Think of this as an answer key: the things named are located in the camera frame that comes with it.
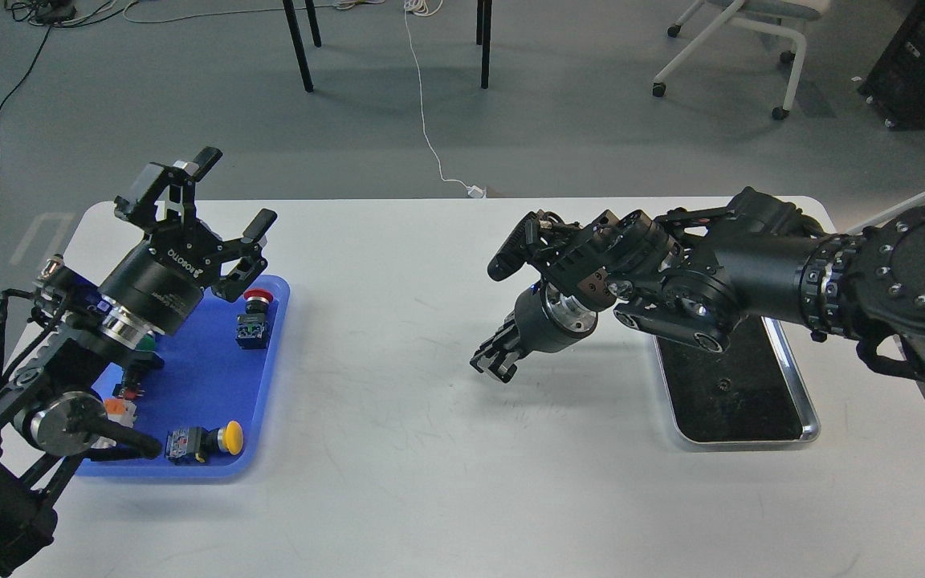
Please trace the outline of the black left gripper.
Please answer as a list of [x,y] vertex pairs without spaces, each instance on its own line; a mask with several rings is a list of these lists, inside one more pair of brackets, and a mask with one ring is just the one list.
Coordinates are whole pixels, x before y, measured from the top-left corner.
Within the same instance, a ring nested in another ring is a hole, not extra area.
[[203,289],[233,303],[267,268],[265,234],[278,214],[261,209],[238,240],[222,242],[196,216],[195,187],[222,157],[205,147],[192,161],[150,162],[114,215],[139,227],[144,238],[107,275],[99,292],[117,307],[174,334],[203,299]]

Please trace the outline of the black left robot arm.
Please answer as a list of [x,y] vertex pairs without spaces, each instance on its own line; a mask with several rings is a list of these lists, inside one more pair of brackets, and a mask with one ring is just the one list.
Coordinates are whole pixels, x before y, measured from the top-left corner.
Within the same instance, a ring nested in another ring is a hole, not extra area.
[[54,540],[55,503],[85,460],[156,458],[154,437],[111,421],[93,384],[110,365],[161,366],[143,350],[148,334],[174,334],[206,291],[234,301],[262,271],[276,213],[261,209],[242,235],[223,240],[196,215],[196,184],[221,151],[191,161],[151,162],[115,215],[143,231],[102,284],[52,256],[31,291],[0,294],[0,332],[11,297],[32,303],[40,333],[10,363],[0,351],[0,576]]

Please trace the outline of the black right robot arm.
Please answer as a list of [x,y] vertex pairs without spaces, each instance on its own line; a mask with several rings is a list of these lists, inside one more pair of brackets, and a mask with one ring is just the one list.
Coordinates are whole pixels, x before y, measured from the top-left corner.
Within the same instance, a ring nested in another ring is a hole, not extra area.
[[871,371],[925,383],[925,205],[859,234],[826,233],[792,202],[744,188],[723,207],[657,217],[605,211],[586,226],[521,218],[488,264],[539,281],[470,361],[507,383],[530,352],[590,336],[599,312],[704,352],[724,352],[748,317],[841,336]]

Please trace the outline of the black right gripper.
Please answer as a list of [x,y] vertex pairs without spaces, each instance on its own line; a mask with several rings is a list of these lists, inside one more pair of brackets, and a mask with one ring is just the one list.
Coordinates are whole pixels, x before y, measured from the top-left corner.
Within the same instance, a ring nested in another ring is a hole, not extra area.
[[530,352],[560,352],[591,336],[598,312],[555,287],[529,287],[516,300],[513,320],[504,320],[470,359],[478,373],[510,383],[517,363]]

